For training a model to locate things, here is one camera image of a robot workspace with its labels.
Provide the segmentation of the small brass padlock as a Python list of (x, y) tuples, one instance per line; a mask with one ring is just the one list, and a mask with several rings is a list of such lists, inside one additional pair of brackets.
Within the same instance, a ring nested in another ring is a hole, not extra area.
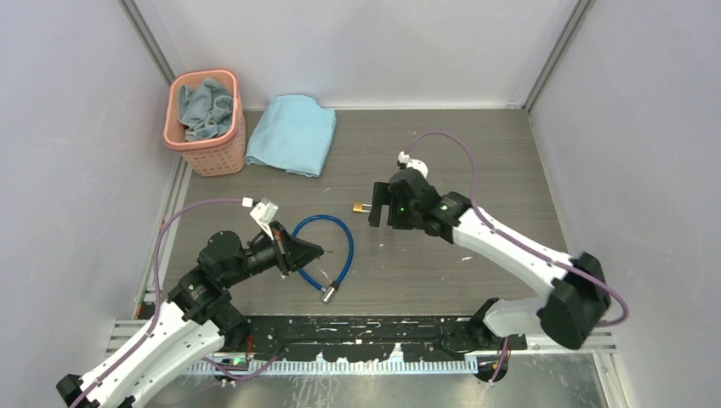
[(372, 210), (372, 204), (366, 204), (362, 202), (355, 202), (353, 204), (354, 213), (369, 213)]

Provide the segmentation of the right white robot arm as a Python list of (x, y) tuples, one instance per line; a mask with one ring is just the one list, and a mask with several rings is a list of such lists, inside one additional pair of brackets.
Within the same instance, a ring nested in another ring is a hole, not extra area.
[(455, 191), (441, 195), (423, 174), (405, 168), (387, 182), (376, 182), (368, 222), (394, 230), (421, 230), (429, 236), (476, 252), (523, 281), (535, 297), (492, 298), (475, 315), (474, 342), (495, 348), (505, 337), (543, 332), (558, 345), (580, 349), (610, 307), (601, 262), (583, 252), (558, 252), (493, 220)]

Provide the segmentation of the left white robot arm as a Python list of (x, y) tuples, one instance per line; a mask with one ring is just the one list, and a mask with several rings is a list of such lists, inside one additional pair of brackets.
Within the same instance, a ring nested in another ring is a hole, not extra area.
[(202, 358), (245, 345), (248, 321), (231, 302), (232, 286), (268, 269), (297, 271), (323, 253), (278, 222), (247, 244), (232, 231), (219, 231), (140, 330), (93, 370), (59, 380), (61, 399), (69, 407), (145, 406)]

